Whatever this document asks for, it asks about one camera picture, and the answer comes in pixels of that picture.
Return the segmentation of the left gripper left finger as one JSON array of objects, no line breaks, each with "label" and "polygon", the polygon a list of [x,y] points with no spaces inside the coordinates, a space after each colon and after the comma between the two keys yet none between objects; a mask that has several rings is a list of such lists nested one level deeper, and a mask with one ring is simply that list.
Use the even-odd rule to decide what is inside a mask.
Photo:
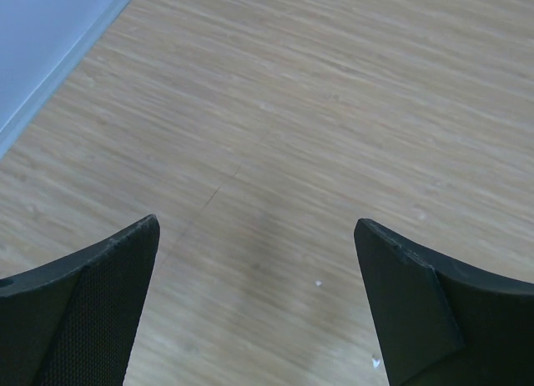
[{"label": "left gripper left finger", "polygon": [[155,215],[1,280],[3,385],[121,385],[159,248]]}]

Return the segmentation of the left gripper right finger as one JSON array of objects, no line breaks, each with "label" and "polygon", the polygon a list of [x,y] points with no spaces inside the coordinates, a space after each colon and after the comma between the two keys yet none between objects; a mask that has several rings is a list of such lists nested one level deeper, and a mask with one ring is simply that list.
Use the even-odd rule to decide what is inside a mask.
[{"label": "left gripper right finger", "polygon": [[391,385],[531,385],[533,285],[361,218],[355,249]]}]

